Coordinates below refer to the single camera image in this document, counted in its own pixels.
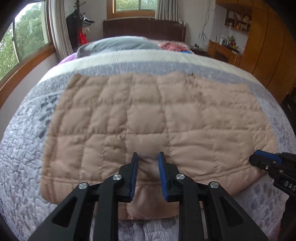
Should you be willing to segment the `tan quilted puffer jacket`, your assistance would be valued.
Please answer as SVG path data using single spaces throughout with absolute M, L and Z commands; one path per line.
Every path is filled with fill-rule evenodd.
M 162 196 L 158 154 L 194 181 L 235 194 L 256 181 L 256 150 L 278 150 L 271 125 L 245 84 L 196 75 L 72 76 L 49 124 L 41 196 L 59 204 L 81 182 L 100 183 L 138 153 L 132 202 L 121 219 L 178 214 Z

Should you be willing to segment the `coat rack with clothes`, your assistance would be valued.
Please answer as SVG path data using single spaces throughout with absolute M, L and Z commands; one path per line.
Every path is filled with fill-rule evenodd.
M 89 27 L 95 23 L 95 21 L 87 18 L 85 13 L 81 13 L 80 8 L 85 3 L 75 1 L 73 12 L 66 17 L 68 35 L 73 50 L 77 50 L 81 45 L 88 43 L 86 35 L 89 32 Z

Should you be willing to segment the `grey floral quilted bedspread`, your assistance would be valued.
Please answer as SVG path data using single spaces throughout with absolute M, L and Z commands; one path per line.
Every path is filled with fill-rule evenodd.
M 294 131 L 278 102 L 252 74 L 227 63 L 173 51 L 123 50 L 59 64 L 28 93 L 1 141 L 1 214 L 19 240 L 27 240 L 58 205 L 40 194 L 42 161 L 49 124 L 72 76 L 166 75 L 171 72 L 224 84 L 247 85 L 268 118 L 276 139 L 276 152 L 295 152 Z M 256 181 L 230 195 L 261 228 L 267 240 L 278 238 L 288 196 L 273 186 L 266 172 L 262 171 Z M 179 214 L 159 219 L 119 217 L 118 234 L 120 240 L 177 240 L 178 227 Z

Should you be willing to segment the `wooden wardrobe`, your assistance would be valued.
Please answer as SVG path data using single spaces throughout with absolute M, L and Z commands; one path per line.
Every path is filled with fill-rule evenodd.
M 265 1 L 217 1 L 233 11 L 252 10 L 248 40 L 239 68 L 253 74 L 282 103 L 295 85 L 295 40 Z

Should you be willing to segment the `wooden desk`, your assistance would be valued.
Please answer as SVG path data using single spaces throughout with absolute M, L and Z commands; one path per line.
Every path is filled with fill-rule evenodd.
M 220 45 L 212 40 L 209 41 L 207 56 L 236 67 L 241 62 L 241 54 L 239 52 L 233 51 L 229 46 Z

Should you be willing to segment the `red patterned cloth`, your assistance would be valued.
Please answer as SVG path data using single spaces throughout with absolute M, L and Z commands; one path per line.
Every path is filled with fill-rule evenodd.
M 158 44 L 160 48 L 167 51 L 175 51 L 175 52 L 190 52 L 190 47 L 185 44 L 177 43 L 177 42 L 163 42 Z

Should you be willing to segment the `dark wooden headboard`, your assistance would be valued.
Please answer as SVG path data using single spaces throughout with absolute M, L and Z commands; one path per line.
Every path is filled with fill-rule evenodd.
M 121 18 L 103 22 L 103 37 L 138 36 L 152 40 L 185 42 L 184 23 L 154 18 Z

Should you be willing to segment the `grey pillow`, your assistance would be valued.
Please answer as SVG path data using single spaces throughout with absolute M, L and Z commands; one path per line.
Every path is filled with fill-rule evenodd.
M 99 53 L 123 50 L 162 50 L 162 48 L 157 44 L 141 37 L 111 37 L 82 45 L 76 52 L 76 58 L 83 58 Z

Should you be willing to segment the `side window curtain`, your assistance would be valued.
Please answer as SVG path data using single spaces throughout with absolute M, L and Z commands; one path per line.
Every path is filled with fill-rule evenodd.
M 60 60 L 65 59 L 73 53 L 68 34 L 64 1 L 48 1 L 50 29 L 53 44 Z

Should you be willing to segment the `rear window curtain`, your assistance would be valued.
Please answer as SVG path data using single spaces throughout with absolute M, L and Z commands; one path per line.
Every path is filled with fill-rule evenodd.
M 179 20 L 179 1 L 157 0 L 157 7 L 154 18 L 156 20 L 177 22 Z

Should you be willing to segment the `wall shelf with items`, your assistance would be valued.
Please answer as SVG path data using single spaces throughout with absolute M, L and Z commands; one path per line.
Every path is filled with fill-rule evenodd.
M 252 13 L 226 11 L 224 26 L 248 34 L 252 21 Z

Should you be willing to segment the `wooden side window frame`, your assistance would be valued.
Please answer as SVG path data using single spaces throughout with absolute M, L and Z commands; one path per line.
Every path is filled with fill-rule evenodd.
M 20 82 L 56 52 L 49 21 L 49 1 L 21 1 L 1 24 L 1 106 Z

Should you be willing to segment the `wooden rear window frame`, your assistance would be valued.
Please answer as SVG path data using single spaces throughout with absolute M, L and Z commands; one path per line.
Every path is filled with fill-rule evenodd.
M 154 18 L 157 1 L 155 0 L 107 0 L 107 18 L 133 18 L 151 17 Z

